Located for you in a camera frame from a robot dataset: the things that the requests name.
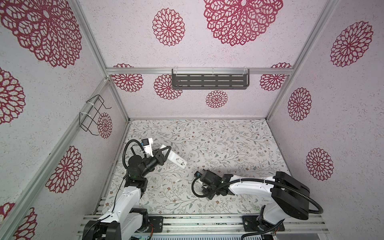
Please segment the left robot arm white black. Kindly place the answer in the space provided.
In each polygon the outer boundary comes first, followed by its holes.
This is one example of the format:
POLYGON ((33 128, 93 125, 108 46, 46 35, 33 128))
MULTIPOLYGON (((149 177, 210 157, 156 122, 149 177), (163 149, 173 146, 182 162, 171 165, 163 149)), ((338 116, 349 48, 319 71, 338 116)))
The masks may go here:
POLYGON ((148 210, 136 205, 147 189, 146 175, 167 161, 171 149, 166 146, 145 158, 134 154, 128 162, 123 161, 127 173, 123 177, 121 194, 115 196, 107 213, 85 225, 83 240, 129 240, 138 233, 149 233, 151 239, 154 233, 162 231, 163 218, 151 219, 148 210))

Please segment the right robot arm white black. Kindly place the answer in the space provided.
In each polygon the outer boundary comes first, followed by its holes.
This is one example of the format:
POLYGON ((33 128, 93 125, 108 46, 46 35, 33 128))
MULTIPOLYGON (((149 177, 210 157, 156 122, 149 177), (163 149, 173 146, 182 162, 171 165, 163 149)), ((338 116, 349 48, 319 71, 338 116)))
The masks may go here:
POLYGON ((212 200, 215 196, 255 195, 273 200, 261 207, 256 224, 259 231, 280 224, 287 218, 309 219, 309 189, 285 172, 273 177, 252 179, 225 174, 222 177, 211 172, 196 172, 192 192, 198 198, 212 200))

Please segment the white remote control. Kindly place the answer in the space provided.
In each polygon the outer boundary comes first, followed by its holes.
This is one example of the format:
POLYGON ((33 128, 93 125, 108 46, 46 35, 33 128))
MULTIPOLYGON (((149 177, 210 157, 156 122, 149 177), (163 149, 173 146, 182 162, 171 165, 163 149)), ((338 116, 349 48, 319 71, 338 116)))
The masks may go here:
POLYGON ((171 152, 170 152, 170 154, 168 156, 167 161, 172 162, 173 164, 175 164, 176 166, 178 166, 181 169, 185 169, 186 166, 187 166, 187 161, 185 159, 183 159, 181 156, 179 156, 173 150, 171 150, 171 152))

